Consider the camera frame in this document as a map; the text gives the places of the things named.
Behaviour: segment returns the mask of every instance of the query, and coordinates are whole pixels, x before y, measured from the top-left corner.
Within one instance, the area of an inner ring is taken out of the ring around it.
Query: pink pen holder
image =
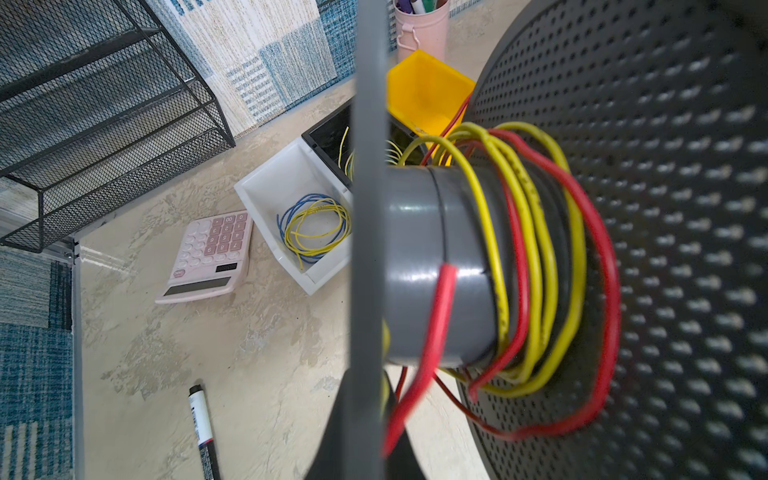
[[[423,50],[440,61],[445,60],[450,3],[446,2],[442,7],[423,15],[403,13],[395,7],[398,63],[416,50]]]

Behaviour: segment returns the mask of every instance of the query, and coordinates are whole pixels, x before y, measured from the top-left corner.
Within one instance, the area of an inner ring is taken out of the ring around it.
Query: calculator display
[[[163,296],[175,295],[177,293],[195,292],[198,290],[205,290],[206,288],[214,288],[215,286],[224,286],[229,283],[231,276],[225,276],[224,278],[216,278],[213,280],[205,280],[204,282],[186,283],[184,285],[175,285],[168,289]]]

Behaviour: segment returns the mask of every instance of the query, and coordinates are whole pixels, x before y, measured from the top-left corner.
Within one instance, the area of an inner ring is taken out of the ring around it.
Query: black plastic bin
[[[352,97],[346,101],[341,107],[338,107],[333,113],[322,119],[316,125],[309,130],[305,131],[301,138],[315,151],[318,157],[320,157],[328,168],[341,180],[341,182],[350,190],[352,189],[352,181],[344,174],[344,171],[339,168],[339,146],[341,145],[342,137],[344,136],[344,130],[351,125],[352,122],[352,102],[355,98]],[[347,157],[352,153],[352,128],[349,129],[349,133],[344,140],[344,146],[341,152],[342,165],[345,164]],[[399,120],[389,115],[389,139],[400,147],[400,150],[405,150],[412,141],[419,136],[411,131],[408,127],[403,125]],[[418,165],[421,163],[424,155],[426,155],[427,149],[424,145],[420,145],[419,148],[413,151],[413,153],[406,159],[408,165]]]

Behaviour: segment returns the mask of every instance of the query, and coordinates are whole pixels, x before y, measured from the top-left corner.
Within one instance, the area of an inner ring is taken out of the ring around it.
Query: pen
[[[397,4],[400,6],[400,10],[404,13],[413,13],[410,0],[399,0]]]
[[[424,15],[427,12],[424,9],[424,4],[422,3],[422,0],[416,0],[415,2],[411,2],[411,6],[413,7],[413,13],[417,15]]]
[[[214,434],[210,429],[208,405],[205,403],[202,386],[195,385],[190,389],[190,407],[197,434],[197,449],[200,450],[200,460],[203,462],[203,477],[205,480],[221,480],[214,449]]]

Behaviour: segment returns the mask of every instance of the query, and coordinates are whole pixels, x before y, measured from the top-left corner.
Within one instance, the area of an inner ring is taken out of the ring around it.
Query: black wire mesh organizer
[[[235,145],[144,0],[11,0],[0,52],[0,176],[38,203],[4,245],[40,252]]]
[[[729,4],[534,1],[488,61],[465,120],[558,141],[623,286],[604,411],[522,442],[470,424],[492,478],[766,477],[768,43]],[[475,414],[514,430],[584,404],[602,344],[595,265],[558,373],[520,399],[473,404],[460,386]]]

